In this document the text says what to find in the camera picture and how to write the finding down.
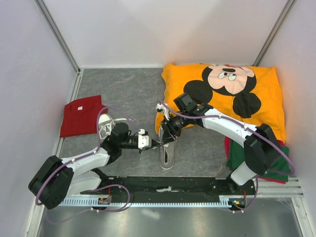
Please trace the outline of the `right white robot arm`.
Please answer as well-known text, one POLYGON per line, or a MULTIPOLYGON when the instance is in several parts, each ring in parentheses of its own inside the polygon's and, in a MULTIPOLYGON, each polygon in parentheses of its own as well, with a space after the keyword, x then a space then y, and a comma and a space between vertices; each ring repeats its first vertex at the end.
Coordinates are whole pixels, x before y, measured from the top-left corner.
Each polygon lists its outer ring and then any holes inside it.
POLYGON ((188 125, 211 129, 237 142, 244 149, 244 161, 229 176, 227 191, 238 194, 244 184, 257 175, 264 175, 280 156, 280 145, 267 124, 256 126, 227 116, 207 103, 198 105, 183 93, 175 99, 179 112, 158 103, 156 110, 164 115, 159 129, 162 143, 160 157, 163 168, 173 166, 175 146, 181 130, 188 125))

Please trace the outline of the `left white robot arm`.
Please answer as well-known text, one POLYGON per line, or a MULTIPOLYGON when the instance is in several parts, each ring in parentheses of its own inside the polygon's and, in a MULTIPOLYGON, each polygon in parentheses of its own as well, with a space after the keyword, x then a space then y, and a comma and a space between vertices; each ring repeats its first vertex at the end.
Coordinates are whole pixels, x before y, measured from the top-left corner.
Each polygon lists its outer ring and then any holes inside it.
POLYGON ((116 123, 103 135, 99 145, 89 152, 70 158, 50 156, 46 159, 28 185, 36 197, 36 205, 53 209, 66 197, 80 192, 93 190, 104 194, 108 181, 98 175, 98 168, 116 161, 123 149, 142 152, 162 145, 143 129, 132 134, 124 122, 116 123))

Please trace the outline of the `white tape scrap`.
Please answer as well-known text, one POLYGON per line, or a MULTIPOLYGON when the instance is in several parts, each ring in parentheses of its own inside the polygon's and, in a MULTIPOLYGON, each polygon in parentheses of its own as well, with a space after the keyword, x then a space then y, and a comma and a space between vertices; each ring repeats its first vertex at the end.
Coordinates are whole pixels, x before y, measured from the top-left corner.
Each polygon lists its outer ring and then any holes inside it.
POLYGON ((156 191, 157 191, 158 193, 171 192, 171 191, 172 191, 172 187, 171 187, 171 186, 168 186, 168 187, 165 187, 165 188, 156 189, 156 191))

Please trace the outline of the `red folded t-shirt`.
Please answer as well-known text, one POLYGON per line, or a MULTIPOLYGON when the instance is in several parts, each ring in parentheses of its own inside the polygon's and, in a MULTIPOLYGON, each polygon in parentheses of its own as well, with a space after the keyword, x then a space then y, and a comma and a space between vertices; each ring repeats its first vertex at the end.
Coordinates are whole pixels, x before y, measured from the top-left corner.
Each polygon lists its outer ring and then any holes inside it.
POLYGON ((64 107, 60 138, 94 134, 99 112, 105 106, 101 95, 77 99, 64 107))

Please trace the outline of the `orange mickey mouse pillow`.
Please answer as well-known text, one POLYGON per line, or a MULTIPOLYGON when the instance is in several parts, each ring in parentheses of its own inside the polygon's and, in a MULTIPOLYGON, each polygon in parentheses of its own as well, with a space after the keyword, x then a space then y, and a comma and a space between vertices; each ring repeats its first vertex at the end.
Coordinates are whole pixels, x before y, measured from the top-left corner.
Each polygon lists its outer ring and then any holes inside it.
POLYGON ((174 99, 183 93, 240 121, 269 125, 285 142, 282 89, 275 67, 189 64, 164 66, 164 103, 179 111, 174 99))

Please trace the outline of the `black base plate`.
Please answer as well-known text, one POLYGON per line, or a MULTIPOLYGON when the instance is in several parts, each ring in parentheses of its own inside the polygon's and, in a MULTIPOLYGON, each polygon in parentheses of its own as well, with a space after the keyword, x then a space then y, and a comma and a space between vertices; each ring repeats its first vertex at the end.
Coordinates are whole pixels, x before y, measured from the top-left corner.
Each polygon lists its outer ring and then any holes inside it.
POLYGON ((218 202, 219 196, 255 194, 252 180, 237 186, 232 181, 211 177, 109 176, 99 187, 112 184, 125 186, 130 192, 131 203, 218 202))

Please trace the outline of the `right aluminium frame post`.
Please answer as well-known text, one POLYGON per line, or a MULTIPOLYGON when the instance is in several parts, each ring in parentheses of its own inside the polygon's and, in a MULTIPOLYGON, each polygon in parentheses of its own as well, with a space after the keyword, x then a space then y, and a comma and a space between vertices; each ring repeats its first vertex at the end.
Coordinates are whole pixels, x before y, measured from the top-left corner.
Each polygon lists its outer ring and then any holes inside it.
POLYGON ((272 29, 270 30, 265 42, 263 43, 257 57, 254 60, 253 66, 259 66, 264 59, 266 53, 268 52, 270 46, 272 45, 274 39, 276 38, 279 30, 286 21, 289 13, 291 12, 296 0, 287 0, 284 7, 282 8, 278 18, 276 19, 272 29))

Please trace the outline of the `aluminium frame post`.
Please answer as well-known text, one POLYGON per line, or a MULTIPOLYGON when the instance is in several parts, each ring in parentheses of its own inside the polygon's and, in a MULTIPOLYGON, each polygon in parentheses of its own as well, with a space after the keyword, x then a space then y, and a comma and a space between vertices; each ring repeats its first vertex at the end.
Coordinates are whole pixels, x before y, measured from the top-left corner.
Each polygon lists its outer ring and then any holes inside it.
POLYGON ((49 28, 51 29, 53 35, 55 36, 59 46, 61 47, 63 53, 65 54, 66 58, 68 59, 71 67, 76 72, 76 74, 79 74, 81 69, 78 63, 76 62, 73 54, 71 53, 64 37, 62 36, 62 33, 60 32, 59 27, 57 26, 52 14, 50 13, 46 3, 44 0, 34 0, 37 7, 39 8, 40 12, 42 13, 44 19, 46 20, 49 28))
POLYGON ((254 60, 253 66, 259 66, 264 59, 266 53, 268 52, 270 46, 272 45, 274 39, 276 38, 279 30, 286 21, 289 13, 291 12, 296 0, 287 0, 284 7, 282 8, 278 18, 276 19, 272 29, 270 30, 265 42, 263 43, 257 57, 254 60))

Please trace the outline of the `left aluminium frame post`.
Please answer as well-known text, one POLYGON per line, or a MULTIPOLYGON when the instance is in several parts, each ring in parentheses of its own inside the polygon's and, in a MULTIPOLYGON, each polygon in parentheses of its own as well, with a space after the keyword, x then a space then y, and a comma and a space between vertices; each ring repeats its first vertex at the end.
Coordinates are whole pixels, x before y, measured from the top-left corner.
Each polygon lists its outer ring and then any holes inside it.
POLYGON ((66 58, 68 59, 71 67, 76 72, 76 74, 79 74, 81 69, 78 63, 76 62, 73 54, 71 53, 64 37, 62 36, 62 33, 60 32, 59 27, 57 26, 52 14, 50 13, 46 3, 44 0, 34 0, 37 7, 39 8, 40 12, 42 13, 44 19, 46 20, 49 28, 51 29, 53 35, 55 36, 59 46, 61 47, 63 53, 65 54, 66 58))

